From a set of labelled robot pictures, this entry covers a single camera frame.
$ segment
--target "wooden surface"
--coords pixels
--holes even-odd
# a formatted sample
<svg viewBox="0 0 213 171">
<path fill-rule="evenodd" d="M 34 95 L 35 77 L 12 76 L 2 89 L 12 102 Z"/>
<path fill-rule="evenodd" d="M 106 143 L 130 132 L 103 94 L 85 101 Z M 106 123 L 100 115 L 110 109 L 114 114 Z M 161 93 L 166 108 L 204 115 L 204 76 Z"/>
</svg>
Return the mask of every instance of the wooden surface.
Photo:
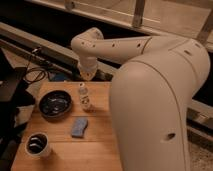
<svg viewBox="0 0 213 171">
<path fill-rule="evenodd" d="M 12 171 L 121 171 L 115 135 L 108 107 L 109 83 L 88 82 L 92 109 L 81 109 L 76 82 L 46 82 L 42 86 L 37 104 L 52 90 L 65 90 L 72 99 L 72 109 L 58 121 L 47 121 L 36 105 L 18 149 Z M 70 136 L 71 127 L 78 116 L 88 118 L 83 139 Z M 45 132 L 53 151 L 47 158 L 33 158 L 25 152 L 27 137 L 34 132 Z"/>
</svg>

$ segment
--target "cup rim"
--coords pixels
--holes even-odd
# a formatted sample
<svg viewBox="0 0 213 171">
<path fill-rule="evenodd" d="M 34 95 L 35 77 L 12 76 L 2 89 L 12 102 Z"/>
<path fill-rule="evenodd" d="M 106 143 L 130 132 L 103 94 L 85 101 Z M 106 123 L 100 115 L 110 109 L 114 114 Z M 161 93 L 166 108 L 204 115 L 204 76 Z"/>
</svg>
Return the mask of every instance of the cup rim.
<svg viewBox="0 0 213 171">
<path fill-rule="evenodd" d="M 29 149 L 28 149 L 28 142 L 29 142 L 29 140 L 30 140 L 31 137 L 33 137 L 33 136 L 35 136 L 35 135 L 37 135 L 37 134 L 44 135 L 44 136 L 46 137 L 46 139 L 47 139 L 47 143 L 46 143 L 45 147 L 43 148 L 43 150 L 41 150 L 39 153 L 30 153 L 30 152 L 29 152 Z M 49 141 L 49 139 L 48 139 L 48 136 L 47 136 L 46 133 L 44 133 L 44 132 L 35 132 L 35 133 L 31 134 L 30 136 L 28 136 L 27 141 L 26 141 L 26 143 L 25 143 L 25 151 L 26 151 L 27 154 L 29 154 L 30 156 L 34 156 L 34 157 L 40 156 L 41 153 L 43 153 L 43 152 L 47 149 L 48 143 L 49 143 L 48 141 Z"/>
</svg>

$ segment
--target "small bottle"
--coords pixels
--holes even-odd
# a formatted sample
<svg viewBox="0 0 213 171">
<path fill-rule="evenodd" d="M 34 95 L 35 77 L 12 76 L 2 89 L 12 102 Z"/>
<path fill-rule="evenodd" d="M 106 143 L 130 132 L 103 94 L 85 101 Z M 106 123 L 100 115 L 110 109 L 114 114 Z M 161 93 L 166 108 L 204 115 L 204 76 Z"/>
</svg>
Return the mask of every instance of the small bottle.
<svg viewBox="0 0 213 171">
<path fill-rule="evenodd" d="M 88 89 L 86 88 L 84 83 L 79 84 L 78 93 L 81 107 L 83 108 L 83 110 L 89 110 L 91 104 L 89 100 Z"/>
</svg>

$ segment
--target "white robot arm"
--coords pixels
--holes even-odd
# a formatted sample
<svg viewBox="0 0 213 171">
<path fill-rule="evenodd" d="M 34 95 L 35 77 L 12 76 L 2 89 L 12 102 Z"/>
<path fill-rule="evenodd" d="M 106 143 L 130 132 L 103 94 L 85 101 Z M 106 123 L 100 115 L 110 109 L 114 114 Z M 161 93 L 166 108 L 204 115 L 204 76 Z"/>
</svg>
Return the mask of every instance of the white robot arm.
<svg viewBox="0 0 213 171">
<path fill-rule="evenodd" d="M 197 41 L 168 36 L 104 40 L 97 28 L 72 39 L 79 70 L 91 80 L 97 58 L 123 64 L 110 111 L 125 171 L 189 171 L 186 111 L 210 69 Z"/>
</svg>

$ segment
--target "dark background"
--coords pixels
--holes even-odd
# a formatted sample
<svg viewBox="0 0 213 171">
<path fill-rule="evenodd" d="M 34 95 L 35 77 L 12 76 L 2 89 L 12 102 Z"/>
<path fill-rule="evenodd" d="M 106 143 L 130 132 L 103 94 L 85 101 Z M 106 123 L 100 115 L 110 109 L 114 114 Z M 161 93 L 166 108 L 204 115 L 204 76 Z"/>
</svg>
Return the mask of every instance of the dark background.
<svg viewBox="0 0 213 171">
<path fill-rule="evenodd" d="M 11 26 L 32 33 L 62 46 L 69 46 L 77 34 L 91 28 L 99 28 L 105 38 L 133 37 L 144 34 L 32 4 L 23 0 L 1 0 L 0 20 Z M 210 54 L 211 65 L 213 54 Z M 213 106 L 213 69 L 207 82 L 194 99 Z"/>
</svg>

